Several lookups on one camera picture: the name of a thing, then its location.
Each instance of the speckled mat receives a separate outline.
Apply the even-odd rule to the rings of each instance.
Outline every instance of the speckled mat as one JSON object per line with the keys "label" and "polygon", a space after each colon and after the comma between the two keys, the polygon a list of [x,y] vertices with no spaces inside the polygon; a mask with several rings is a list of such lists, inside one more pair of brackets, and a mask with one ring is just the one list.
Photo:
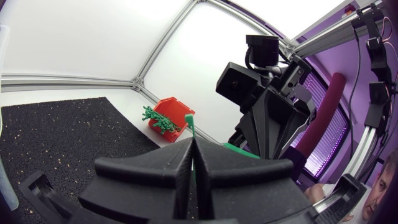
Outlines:
{"label": "speckled mat", "polygon": [[98,157],[131,157],[159,148],[106,98],[56,101],[2,108],[0,155],[19,199],[21,223],[42,223],[18,184],[42,170],[53,188],[72,202],[93,180]]}

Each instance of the purple wall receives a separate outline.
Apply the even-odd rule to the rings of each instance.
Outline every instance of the purple wall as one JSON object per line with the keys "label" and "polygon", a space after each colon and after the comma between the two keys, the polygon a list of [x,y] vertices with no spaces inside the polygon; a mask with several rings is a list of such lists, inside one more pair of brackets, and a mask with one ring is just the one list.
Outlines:
{"label": "purple wall", "polygon": [[[398,35],[396,34],[396,32],[393,32],[391,43],[398,48],[397,37]],[[359,39],[361,48],[361,71],[359,74],[358,84],[355,89],[352,102],[353,116],[357,121],[357,123],[354,124],[354,140],[356,142],[360,141],[362,133],[364,131],[363,123],[369,104],[368,83],[377,81],[375,74],[373,74],[373,72],[370,70],[370,59],[365,46],[365,42],[367,41],[367,39],[367,35]],[[398,71],[398,62],[396,59],[396,55],[392,48],[388,45],[386,45],[386,50],[388,56],[388,64],[390,66],[393,77],[395,77]],[[333,74],[334,72],[342,73],[346,77],[347,84],[343,92],[343,97],[346,101],[348,101],[358,67],[358,47],[356,45],[356,41],[352,40],[345,44],[333,47],[332,49],[328,49],[314,55],[314,57],[324,67],[326,71],[326,74],[324,74],[324,76],[326,76],[326,79],[330,79],[330,74]],[[394,126],[395,121],[398,118],[398,104],[396,106],[397,109],[392,115],[392,127]],[[398,146],[397,137],[398,130],[393,133],[393,137],[391,137],[390,142],[387,144],[386,150],[381,154],[382,159],[385,159],[387,155],[393,150],[393,148]],[[321,178],[321,182],[326,182],[329,178],[335,180],[335,177],[340,176],[344,171],[346,167],[345,163],[347,163],[347,161],[345,161],[347,160],[345,155],[349,150],[349,136],[347,137],[346,141],[348,142],[348,144],[345,144],[341,148],[335,161],[333,161],[332,165],[328,168],[324,176]]]}
{"label": "purple wall", "polygon": [[[396,5],[398,4],[396,0],[383,0],[387,5]],[[358,8],[358,4],[356,2],[352,2],[352,5],[355,8]],[[395,22],[395,27],[398,27],[398,16],[393,12],[392,18]],[[341,15],[344,13],[344,9],[340,10],[336,14],[332,15],[327,20],[323,21],[321,24],[316,26],[311,31],[307,32],[303,35],[304,38],[308,39],[314,36],[315,34],[323,31],[325,28],[333,25],[335,22],[341,19]],[[398,50],[398,35],[397,32],[393,32],[393,36],[390,42],[397,48]],[[354,148],[358,145],[360,141],[363,131],[364,131],[364,120],[366,117],[366,113],[369,105],[369,82],[377,81],[375,74],[370,70],[370,59],[368,55],[368,51],[366,50],[365,43],[369,37],[363,36],[359,39],[360,49],[361,49],[361,71],[359,74],[359,80],[357,87],[355,89],[355,93],[353,95],[352,109],[353,109],[353,121],[354,121]],[[392,50],[391,46],[386,46],[387,56],[388,56],[388,64],[391,69],[391,73],[393,78],[397,74],[398,71],[398,61],[396,59],[396,55]],[[358,69],[358,47],[355,40],[350,42],[341,44],[339,46],[333,47],[332,49],[325,50],[311,56],[308,58],[309,61],[316,67],[316,69],[321,73],[322,78],[329,84],[331,80],[331,75],[335,72],[339,72],[343,74],[346,79],[346,87],[343,92],[343,97],[340,103],[343,106],[343,109],[348,114],[348,100],[349,95],[351,93],[354,79],[356,76],[356,71]],[[392,124],[391,129],[394,127],[395,122],[398,119],[398,103],[396,105],[397,109],[393,112],[392,115]],[[386,159],[388,154],[393,150],[393,148],[398,146],[398,129],[392,134],[391,140],[386,146],[385,151],[381,154],[381,159]],[[349,149],[350,149],[351,139],[348,135],[346,141],[343,143],[339,153],[336,155],[334,161],[331,163],[329,168],[325,171],[323,176],[320,178],[321,183],[326,182],[336,182],[338,178],[343,173],[345,167],[349,162]]]}

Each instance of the red plastic box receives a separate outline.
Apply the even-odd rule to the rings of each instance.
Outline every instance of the red plastic box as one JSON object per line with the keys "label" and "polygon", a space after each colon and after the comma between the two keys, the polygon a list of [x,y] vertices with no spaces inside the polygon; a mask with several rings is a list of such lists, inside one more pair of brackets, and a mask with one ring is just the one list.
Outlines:
{"label": "red plastic box", "polygon": [[[162,134],[163,138],[165,138],[169,142],[175,142],[175,140],[177,140],[177,138],[182,134],[182,132],[188,126],[188,123],[185,122],[185,115],[195,114],[193,110],[185,106],[183,103],[179,102],[174,97],[160,100],[156,104],[154,111],[170,118],[170,120],[173,123],[175,123],[179,128],[181,128],[180,131],[174,131],[173,133],[171,133],[170,131],[166,131],[164,134]],[[160,134],[162,132],[161,128],[153,127],[155,123],[156,123],[155,119],[150,119],[148,124],[153,130],[155,130]]]}

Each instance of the black 3d printed part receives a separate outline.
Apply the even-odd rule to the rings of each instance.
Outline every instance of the black 3d printed part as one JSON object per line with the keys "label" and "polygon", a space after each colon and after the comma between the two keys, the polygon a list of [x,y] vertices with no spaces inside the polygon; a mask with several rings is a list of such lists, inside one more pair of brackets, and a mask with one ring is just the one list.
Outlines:
{"label": "black 3d printed part", "polygon": [[[184,220],[192,159],[200,220]],[[49,223],[90,224],[337,223],[362,196],[357,180],[342,178],[332,195],[346,203],[318,214],[291,180],[291,161],[253,159],[202,138],[97,159],[95,168],[98,176],[80,196],[83,207],[59,196],[39,171],[20,189]]]}

